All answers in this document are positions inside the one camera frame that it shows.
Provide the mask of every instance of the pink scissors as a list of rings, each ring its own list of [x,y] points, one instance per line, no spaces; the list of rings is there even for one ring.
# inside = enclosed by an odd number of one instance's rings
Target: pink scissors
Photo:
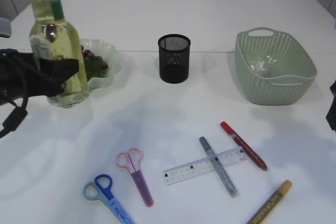
[[[115,159],[115,163],[119,167],[126,168],[130,172],[145,205],[151,207],[154,204],[154,201],[140,170],[140,161],[142,158],[143,152],[140,149],[130,148],[127,152],[119,153]]]

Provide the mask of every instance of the basket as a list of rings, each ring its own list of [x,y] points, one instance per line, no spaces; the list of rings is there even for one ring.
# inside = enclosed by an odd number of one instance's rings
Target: basket
[[[253,36],[255,31],[272,32]],[[266,75],[256,73],[257,62],[272,59]],[[260,27],[237,35],[235,65],[239,83],[247,99],[260,105],[289,105],[309,89],[316,67],[303,47],[290,34]]]

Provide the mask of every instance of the bowl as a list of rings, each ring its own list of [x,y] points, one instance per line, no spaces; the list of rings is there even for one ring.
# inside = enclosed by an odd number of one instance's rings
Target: bowl
[[[81,39],[80,43],[84,46],[84,50],[90,50],[94,55],[101,56],[109,66],[105,77],[93,77],[88,81],[89,89],[108,87],[113,81],[113,66],[120,58],[115,46],[99,39]]]

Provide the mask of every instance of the scissor handle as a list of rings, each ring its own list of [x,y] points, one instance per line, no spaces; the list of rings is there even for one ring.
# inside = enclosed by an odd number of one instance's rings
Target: scissor handle
[[[89,195],[87,195],[86,190],[88,189],[89,186],[93,186],[94,187],[94,189],[97,191],[97,195],[95,195],[95,196],[89,196]],[[84,196],[85,199],[88,199],[88,200],[100,200],[105,205],[109,201],[108,198],[103,194],[103,192],[98,188],[98,186],[96,186],[95,183],[93,183],[92,181],[90,181],[89,183],[87,183],[84,186],[84,188],[83,188],[83,196]]]
[[[107,178],[110,182],[109,185],[104,188],[100,183],[99,183],[99,179],[100,178]],[[107,197],[108,200],[111,200],[114,196],[111,192],[111,187],[113,184],[112,178],[111,176],[107,175],[107,174],[100,174],[95,178],[94,183],[98,186],[98,188],[103,192],[103,194]]]
[[[132,151],[133,152],[138,152],[140,154],[140,156],[132,155]],[[142,150],[139,149],[139,148],[130,148],[130,149],[128,149],[127,153],[128,153],[128,156],[129,156],[131,162],[133,163],[135,171],[140,170],[140,161],[142,161],[142,158],[143,158]]]
[[[126,164],[123,164],[123,163],[121,162],[121,157],[122,157],[122,156],[125,156],[125,158],[126,158],[126,160],[127,160],[127,163],[126,163]],[[135,171],[134,171],[134,168],[133,168],[133,165],[132,165],[132,163],[131,163],[131,160],[130,160],[128,154],[127,154],[127,152],[121,152],[121,153],[119,153],[119,154],[117,155],[117,158],[115,159],[115,163],[116,163],[119,167],[127,169],[130,173],[134,173],[134,172],[135,172]]]
[[[132,154],[132,151],[138,152],[140,156],[136,157]],[[121,156],[125,156],[127,163],[123,164],[121,162]],[[139,148],[130,148],[127,152],[121,152],[117,155],[115,163],[121,167],[126,168],[131,174],[137,170],[140,170],[140,161],[143,158],[143,152]]]

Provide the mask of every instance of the silver marker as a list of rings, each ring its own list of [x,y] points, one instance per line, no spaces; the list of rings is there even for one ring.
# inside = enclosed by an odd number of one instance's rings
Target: silver marker
[[[229,191],[231,197],[235,197],[237,195],[237,189],[232,183],[229,175],[227,175],[226,171],[224,170],[224,167],[222,166],[221,162],[218,160],[215,152],[210,147],[208,141],[205,139],[205,137],[200,137],[201,145],[203,146],[203,149],[205,150],[205,153],[208,157],[210,157],[210,160],[212,164],[215,167],[215,170],[217,174],[219,175],[221,181],[223,182],[226,189]]]

